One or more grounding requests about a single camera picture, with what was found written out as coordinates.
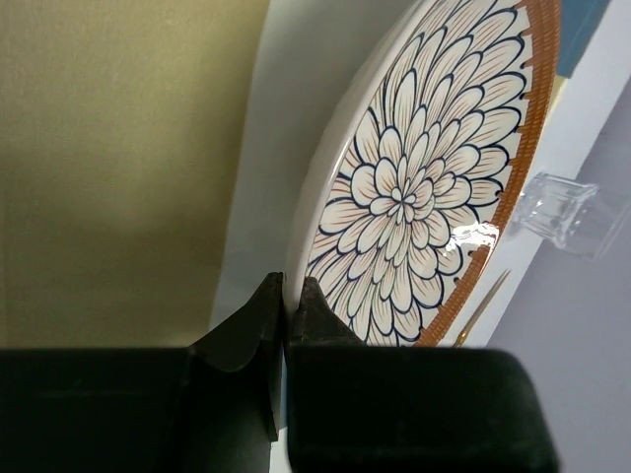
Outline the clear drinking glass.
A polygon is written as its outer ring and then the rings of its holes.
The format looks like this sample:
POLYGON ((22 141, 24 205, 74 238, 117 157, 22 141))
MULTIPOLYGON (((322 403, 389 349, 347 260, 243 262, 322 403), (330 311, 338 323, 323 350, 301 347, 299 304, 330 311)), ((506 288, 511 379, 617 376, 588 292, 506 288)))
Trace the clear drinking glass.
POLYGON ((585 260, 608 249, 629 208, 627 196, 546 172, 521 192, 512 223, 585 260))

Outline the floral ceramic plate orange rim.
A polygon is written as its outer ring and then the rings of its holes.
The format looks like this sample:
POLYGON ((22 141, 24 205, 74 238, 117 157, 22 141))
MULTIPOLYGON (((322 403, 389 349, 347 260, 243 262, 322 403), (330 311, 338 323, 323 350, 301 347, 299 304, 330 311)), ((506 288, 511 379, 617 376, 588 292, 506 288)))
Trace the floral ceramic plate orange rim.
POLYGON ((294 217, 283 300, 307 279, 370 345, 439 345, 528 174, 560 44, 556 1, 417 1, 327 124, 294 217))

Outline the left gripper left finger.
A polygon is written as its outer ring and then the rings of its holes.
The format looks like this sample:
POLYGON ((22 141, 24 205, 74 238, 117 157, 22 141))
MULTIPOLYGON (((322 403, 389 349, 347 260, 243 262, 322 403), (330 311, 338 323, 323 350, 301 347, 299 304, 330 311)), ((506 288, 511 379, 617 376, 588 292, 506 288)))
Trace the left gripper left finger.
POLYGON ((280 420, 281 287, 177 348, 5 349, 5 472, 265 472, 280 420))

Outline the blue beige white cloth napkin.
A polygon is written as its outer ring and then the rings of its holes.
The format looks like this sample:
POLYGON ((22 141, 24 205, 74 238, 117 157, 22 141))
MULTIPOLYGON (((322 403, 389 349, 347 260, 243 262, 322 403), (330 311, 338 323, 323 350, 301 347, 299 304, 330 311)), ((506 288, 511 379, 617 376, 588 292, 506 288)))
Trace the blue beige white cloth napkin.
POLYGON ((209 328, 264 1, 1 5, 1 344, 209 328))

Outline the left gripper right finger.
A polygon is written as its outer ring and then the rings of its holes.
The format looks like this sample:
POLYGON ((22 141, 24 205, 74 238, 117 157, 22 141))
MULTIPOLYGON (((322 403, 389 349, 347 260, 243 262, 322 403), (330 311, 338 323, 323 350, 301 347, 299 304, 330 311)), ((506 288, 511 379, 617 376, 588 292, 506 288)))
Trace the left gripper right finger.
POLYGON ((560 468, 534 385, 509 353, 366 345, 310 278, 285 356, 296 472, 560 468))

